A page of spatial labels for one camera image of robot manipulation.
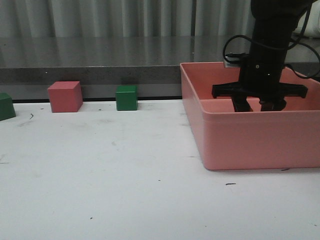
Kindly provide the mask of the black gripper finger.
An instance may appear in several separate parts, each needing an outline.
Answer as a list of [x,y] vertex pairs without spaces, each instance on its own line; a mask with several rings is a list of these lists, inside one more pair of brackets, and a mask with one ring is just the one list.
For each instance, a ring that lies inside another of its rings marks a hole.
[[235,112],[252,112],[252,108],[246,97],[231,97],[233,108]]
[[261,105],[261,112],[282,111],[286,107],[286,101],[284,99],[271,101],[260,100],[259,104]]

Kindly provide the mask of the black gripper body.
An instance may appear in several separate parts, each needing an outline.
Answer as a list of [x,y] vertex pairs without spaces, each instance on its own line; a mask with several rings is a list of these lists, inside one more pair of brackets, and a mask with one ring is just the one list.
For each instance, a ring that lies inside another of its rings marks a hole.
[[251,55],[240,59],[238,81],[214,84],[213,98],[231,97],[234,104],[247,104],[248,97],[258,98],[261,104],[284,104],[285,97],[307,96],[307,87],[302,84],[281,83],[283,64],[258,61]]

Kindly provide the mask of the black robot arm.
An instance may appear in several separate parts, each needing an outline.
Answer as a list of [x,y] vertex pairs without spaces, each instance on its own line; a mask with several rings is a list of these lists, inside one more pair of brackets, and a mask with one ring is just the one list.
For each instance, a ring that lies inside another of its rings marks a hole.
[[300,41],[292,40],[302,16],[309,17],[312,0],[252,0],[255,19],[248,53],[223,54],[224,61],[239,65],[238,81],[214,84],[212,96],[230,97],[235,112],[249,112],[248,97],[259,99],[261,111],[281,111],[285,97],[305,98],[308,92],[301,84],[281,83],[289,49]]

